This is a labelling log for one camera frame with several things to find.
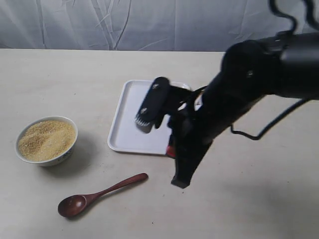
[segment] wire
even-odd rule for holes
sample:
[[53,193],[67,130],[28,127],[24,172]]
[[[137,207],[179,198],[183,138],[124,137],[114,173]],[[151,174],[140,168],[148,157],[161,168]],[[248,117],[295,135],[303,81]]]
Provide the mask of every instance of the wire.
[[288,32],[293,34],[295,30],[297,29],[297,25],[298,25],[296,18],[280,11],[276,5],[276,0],[269,0],[269,8],[270,8],[270,11],[273,13],[273,15],[287,18],[292,22],[292,27],[290,28]]
[[266,125],[266,127],[264,127],[263,130],[260,131],[260,133],[257,136],[253,136],[253,135],[250,135],[250,134],[242,132],[242,131],[234,130],[234,125],[233,124],[230,126],[230,131],[233,134],[239,134],[239,135],[245,136],[245,137],[247,137],[247,138],[249,138],[251,140],[260,140],[279,121],[284,119],[291,112],[293,112],[294,110],[296,110],[300,106],[304,105],[305,103],[309,102],[310,100],[311,99],[302,99],[302,100],[299,100],[298,102],[294,103],[292,106],[290,106],[288,109],[283,111],[280,115],[278,115],[274,120],[272,120],[268,125]]
[[315,4],[312,0],[303,0],[306,4],[306,21],[309,26],[313,29],[319,31],[319,23],[316,21],[314,14],[315,14]]

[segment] white bowl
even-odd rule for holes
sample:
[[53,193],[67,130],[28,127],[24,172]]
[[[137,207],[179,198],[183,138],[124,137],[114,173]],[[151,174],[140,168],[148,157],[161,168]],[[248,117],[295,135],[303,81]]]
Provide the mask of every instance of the white bowl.
[[[46,160],[46,161],[31,161],[31,160],[26,159],[20,153],[20,150],[19,150],[19,141],[20,141],[20,139],[24,136],[24,134],[27,131],[27,129],[30,128],[32,125],[34,125],[36,123],[43,122],[43,121],[48,121],[48,120],[55,120],[55,121],[65,122],[65,123],[69,123],[70,125],[72,125],[72,127],[75,130],[74,142],[72,143],[72,145],[66,151],[64,151],[59,156],[57,156],[57,157],[55,157],[53,159],[49,159],[49,160]],[[59,163],[63,162],[65,159],[67,159],[68,157],[71,156],[71,154],[73,153],[74,144],[75,144],[75,141],[76,141],[77,137],[78,137],[78,127],[76,126],[76,124],[72,120],[70,120],[70,119],[68,119],[66,117],[62,117],[62,116],[48,116],[48,117],[41,118],[41,119],[29,124],[27,127],[24,128],[24,130],[19,134],[18,139],[16,140],[15,152],[18,155],[18,157],[20,159],[22,159],[24,162],[37,164],[38,166],[43,166],[43,167],[53,166],[53,165],[56,165],[56,164],[59,164]]]

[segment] robotic arm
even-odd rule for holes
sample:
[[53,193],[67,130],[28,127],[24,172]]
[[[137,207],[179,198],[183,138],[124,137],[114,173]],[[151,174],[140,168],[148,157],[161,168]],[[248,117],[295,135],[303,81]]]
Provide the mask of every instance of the robotic arm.
[[[306,20],[319,30],[312,0],[304,0]],[[136,115],[138,128],[149,132],[158,128],[164,115],[170,115],[171,136],[167,156],[175,159],[172,184],[185,188],[213,143],[230,127],[232,133],[259,140],[287,114],[308,102],[319,99],[319,33],[294,35],[297,21],[278,10],[275,0],[269,0],[272,13],[292,21],[292,28],[275,37],[248,40],[231,46],[225,53],[219,74],[207,87],[194,92],[169,84],[159,77],[152,83]],[[233,128],[266,95],[301,99],[258,135]],[[195,110],[195,100],[201,95],[202,105]]]

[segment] plastic tray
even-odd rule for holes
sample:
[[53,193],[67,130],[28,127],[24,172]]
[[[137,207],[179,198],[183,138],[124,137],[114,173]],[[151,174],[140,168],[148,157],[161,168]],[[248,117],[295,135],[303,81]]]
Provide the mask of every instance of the plastic tray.
[[[158,129],[148,134],[141,132],[134,122],[135,115],[153,81],[132,80],[124,84],[108,137],[108,145],[118,152],[164,155],[170,135],[164,117]],[[190,89],[184,83],[172,85]]]

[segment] wrinkled cloth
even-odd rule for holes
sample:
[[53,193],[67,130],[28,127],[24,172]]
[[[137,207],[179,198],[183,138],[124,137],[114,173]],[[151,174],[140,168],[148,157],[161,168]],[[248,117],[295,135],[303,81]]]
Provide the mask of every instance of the wrinkled cloth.
[[[277,2],[312,31],[301,0]],[[0,0],[0,48],[224,51],[290,25],[268,0]]]

